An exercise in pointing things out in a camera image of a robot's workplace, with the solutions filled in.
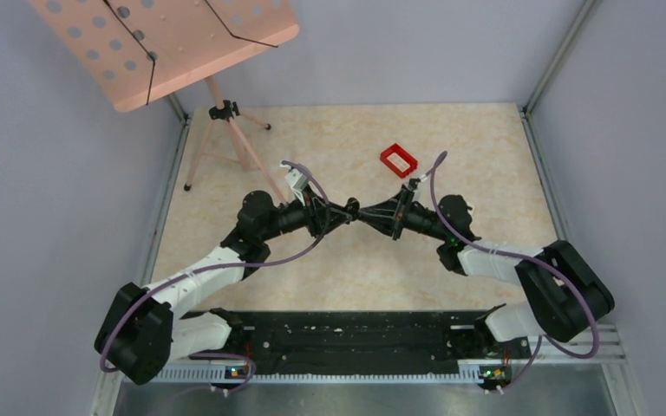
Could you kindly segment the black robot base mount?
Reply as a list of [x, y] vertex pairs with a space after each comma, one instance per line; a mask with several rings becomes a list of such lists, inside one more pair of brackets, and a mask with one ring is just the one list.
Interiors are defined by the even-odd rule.
[[532, 353], [525, 338], [488, 341], [474, 326], [480, 311], [212, 313], [232, 328], [221, 352], [251, 358], [259, 375], [457, 374], [468, 360]]

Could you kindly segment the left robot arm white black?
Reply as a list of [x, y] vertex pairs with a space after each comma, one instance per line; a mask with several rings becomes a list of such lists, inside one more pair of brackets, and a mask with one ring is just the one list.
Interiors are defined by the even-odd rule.
[[213, 312], [187, 313], [220, 289], [271, 267], [269, 240], [306, 228], [320, 242], [353, 221], [359, 208], [355, 198], [336, 205], [310, 188], [301, 200], [284, 206], [274, 205], [267, 192], [250, 192], [236, 225], [208, 255], [160, 282], [120, 288], [95, 339], [101, 370], [121, 372], [143, 385], [171, 361], [210, 352], [227, 359], [238, 355], [244, 337], [226, 319]]

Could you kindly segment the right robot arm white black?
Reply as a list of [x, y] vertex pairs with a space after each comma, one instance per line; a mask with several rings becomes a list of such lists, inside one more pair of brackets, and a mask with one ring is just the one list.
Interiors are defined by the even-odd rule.
[[498, 356], [509, 341], [524, 336], [568, 342], [615, 308], [611, 292], [570, 243], [518, 249], [484, 241], [472, 233], [471, 208], [461, 195], [446, 195], [430, 210], [402, 187], [394, 197], [360, 209], [358, 218], [393, 239], [412, 231], [440, 240], [436, 252], [448, 271], [522, 288], [525, 302], [496, 307], [481, 319], [473, 344], [485, 357]]

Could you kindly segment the black earbud charging case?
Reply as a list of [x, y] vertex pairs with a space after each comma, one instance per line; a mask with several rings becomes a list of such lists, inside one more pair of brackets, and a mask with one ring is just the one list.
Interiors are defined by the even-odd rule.
[[360, 202], [354, 197], [348, 198], [345, 205], [345, 211], [347, 218], [346, 222], [348, 224], [355, 222], [359, 218]]

